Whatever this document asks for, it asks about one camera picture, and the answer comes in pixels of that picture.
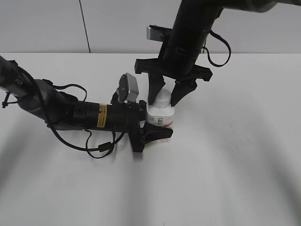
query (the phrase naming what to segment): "tabletop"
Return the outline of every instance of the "tabletop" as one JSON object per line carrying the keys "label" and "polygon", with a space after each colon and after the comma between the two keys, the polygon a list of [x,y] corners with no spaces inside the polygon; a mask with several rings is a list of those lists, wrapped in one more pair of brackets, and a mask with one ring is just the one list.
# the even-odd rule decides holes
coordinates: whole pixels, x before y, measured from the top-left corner
{"label": "tabletop", "polygon": [[[108,104],[136,58],[154,54],[3,53],[36,79],[77,83]],[[221,63],[227,55],[215,54]],[[301,225],[301,54],[233,54],[175,107],[170,144],[132,153],[127,136],[91,159],[17,105],[0,110],[0,225]],[[200,56],[198,65],[209,64]],[[148,78],[136,75],[146,100]],[[174,81],[166,78],[166,89]],[[79,99],[81,90],[69,88]],[[0,92],[0,99],[5,93]],[[88,133],[61,131],[84,146]],[[111,140],[93,133],[90,145]]]}

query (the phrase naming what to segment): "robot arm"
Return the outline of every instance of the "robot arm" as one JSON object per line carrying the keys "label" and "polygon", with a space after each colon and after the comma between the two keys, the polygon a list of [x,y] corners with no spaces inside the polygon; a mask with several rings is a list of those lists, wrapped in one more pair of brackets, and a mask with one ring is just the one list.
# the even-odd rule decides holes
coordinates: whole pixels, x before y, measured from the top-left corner
{"label": "robot arm", "polygon": [[[158,58],[137,60],[135,64],[136,73],[149,75],[149,104],[153,104],[165,85],[163,76],[176,80],[172,106],[197,88],[196,79],[210,80],[210,69],[197,66],[195,62],[208,34],[212,33],[214,21],[224,8],[266,12],[278,2],[301,5],[301,0],[182,0],[172,29],[157,26],[148,28],[149,39],[163,42]],[[71,148],[89,154],[106,150],[110,153],[122,136],[128,133],[133,151],[142,152],[146,143],[169,138],[173,133],[172,129],[156,127],[147,122],[140,128],[140,122],[145,120],[146,102],[136,103],[138,86],[135,77],[128,73],[121,77],[111,105],[79,101],[72,95],[57,91],[61,88],[48,80],[35,80],[15,61],[0,57],[0,89],[7,92],[3,107],[9,104],[9,95],[14,95],[17,101],[13,103],[45,120],[54,135]],[[116,140],[113,135],[113,142],[91,149],[87,147],[87,142],[86,148],[69,144],[57,133],[57,130],[88,129],[111,131],[113,134],[121,132],[121,135]]]}
{"label": "robot arm", "polygon": [[215,20],[224,8],[266,12],[277,3],[301,5],[301,0],[182,0],[172,29],[150,26],[148,38],[162,41],[158,58],[137,60],[135,72],[148,73],[149,104],[165,85],[163,76],[175,79],[172,106],[197,88],[196,79],[209,81],[212,72],[195,65]]}

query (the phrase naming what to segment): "white bottle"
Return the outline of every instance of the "white bottle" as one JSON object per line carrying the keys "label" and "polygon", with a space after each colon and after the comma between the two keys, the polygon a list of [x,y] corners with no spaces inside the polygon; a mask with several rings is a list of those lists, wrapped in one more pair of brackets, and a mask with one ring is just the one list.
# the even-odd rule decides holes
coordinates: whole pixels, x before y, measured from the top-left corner
{"label": "white bottle", "polygon": [[[174,107],[170,105],[171,93],[162,89],[153,105],[147,103],[147,118],[146,121],[155,126],[173,128]],[[153,143],[170,143],[170,138],[153,141]]]}

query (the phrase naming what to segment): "yellow label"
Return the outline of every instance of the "yellow label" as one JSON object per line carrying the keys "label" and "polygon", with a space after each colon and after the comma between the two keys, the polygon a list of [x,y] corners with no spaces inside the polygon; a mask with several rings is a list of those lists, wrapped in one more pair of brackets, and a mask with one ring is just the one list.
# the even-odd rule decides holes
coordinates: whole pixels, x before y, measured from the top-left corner
{"label": "yellow label", "polygon": [[107,121],[107,112],[108,106],[107,105],[99,105],[99,115],[98,115],[98,128],[104,128],[105,122]]}

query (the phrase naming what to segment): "white wall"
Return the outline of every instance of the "white wall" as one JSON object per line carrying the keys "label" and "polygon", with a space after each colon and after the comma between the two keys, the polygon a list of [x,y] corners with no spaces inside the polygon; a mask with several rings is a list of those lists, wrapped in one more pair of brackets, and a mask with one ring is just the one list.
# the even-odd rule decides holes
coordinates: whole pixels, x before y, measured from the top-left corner
{"label": "white wall", "polygon": [[[81,0],[93,53],[156,53],[146,26],[172,27],[181,0]],[[301,53],[301,8],[225,10],[213,30],[236,53]],[[78,0],[2,0],[0,52],[88,52]],[[212,52],[226,52],[210,38]]]}
{"label": "white wall", "polygon": [[0,52],[87,52],[75,0],[1,0]]}

